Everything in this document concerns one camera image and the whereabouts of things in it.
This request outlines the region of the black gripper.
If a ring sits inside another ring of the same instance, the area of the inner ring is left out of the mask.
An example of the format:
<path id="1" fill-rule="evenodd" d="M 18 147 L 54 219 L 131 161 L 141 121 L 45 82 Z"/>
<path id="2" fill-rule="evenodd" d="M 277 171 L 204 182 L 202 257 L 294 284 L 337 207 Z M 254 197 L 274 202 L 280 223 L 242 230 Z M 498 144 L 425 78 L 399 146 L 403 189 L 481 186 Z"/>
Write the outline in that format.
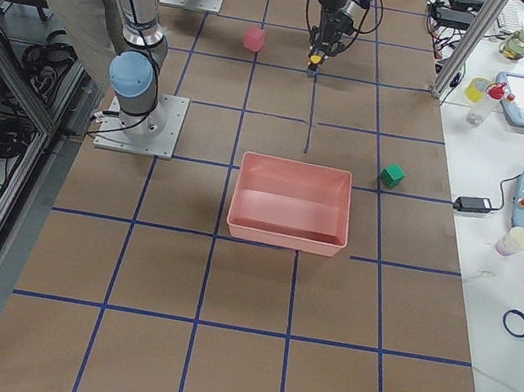
<path id="1" fill-rule="evenodd" d="M 331 58 L 345 51 L 345 43 L 341 39 L 344 34 L 350 34 L 351 23 L 352 18 L 344 11 L 322 8 L 319 25 L 310 30 L 309 54 Z"/>

